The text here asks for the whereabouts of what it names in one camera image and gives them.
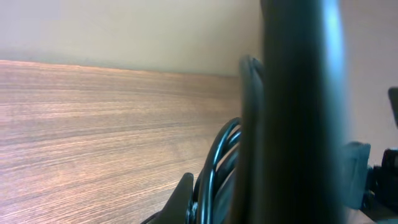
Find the wood grain surface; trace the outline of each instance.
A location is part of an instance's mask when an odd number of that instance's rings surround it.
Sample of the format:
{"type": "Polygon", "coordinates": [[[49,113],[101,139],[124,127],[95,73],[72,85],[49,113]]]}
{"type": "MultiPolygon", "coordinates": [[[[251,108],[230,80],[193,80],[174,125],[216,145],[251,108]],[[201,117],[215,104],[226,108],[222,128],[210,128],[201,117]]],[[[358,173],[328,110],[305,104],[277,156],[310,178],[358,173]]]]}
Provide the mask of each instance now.
{"type": "Polygon", "coordinates": [[[0,60],[0,223],[139,223],[239,116],[234,77],[0,60]]]}

